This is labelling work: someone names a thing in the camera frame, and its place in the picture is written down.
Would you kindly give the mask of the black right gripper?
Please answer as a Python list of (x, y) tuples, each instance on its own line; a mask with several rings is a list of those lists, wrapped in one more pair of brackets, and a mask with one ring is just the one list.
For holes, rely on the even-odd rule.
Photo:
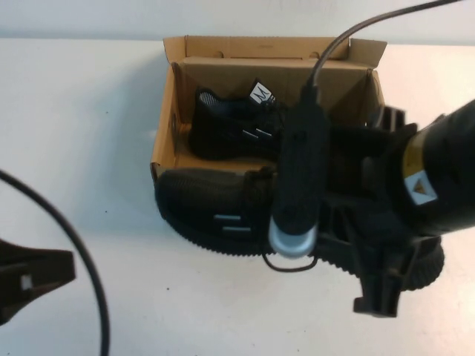
[(413, 201), (404, 186), (402, 151), (416, 133), (403, 111), (382, 107), (368, 127), (330, 128), (329, 164), (361, 162), (368, 205), (333, 208), (317, 242), (322, 260), (353, 260), (362, 296), (353, 310), (395, 316), (400, 294), (429, 286), (442, 271), (441, 238), (417, 231), (409, 219)]

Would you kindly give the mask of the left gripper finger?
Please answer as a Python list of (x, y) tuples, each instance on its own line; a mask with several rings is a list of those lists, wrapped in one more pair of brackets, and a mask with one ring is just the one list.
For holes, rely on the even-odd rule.
[(1, 240), (1, 272), (12, 268), (25, 268), (34, 282), (70, 282), (76, 278), (71, 251), (28, 248)]
[(7, 323), (29, 303), (75, 277), (74, 266), (34, 268), (28, 264), (14, 264), (1, 267), (1, 323)]

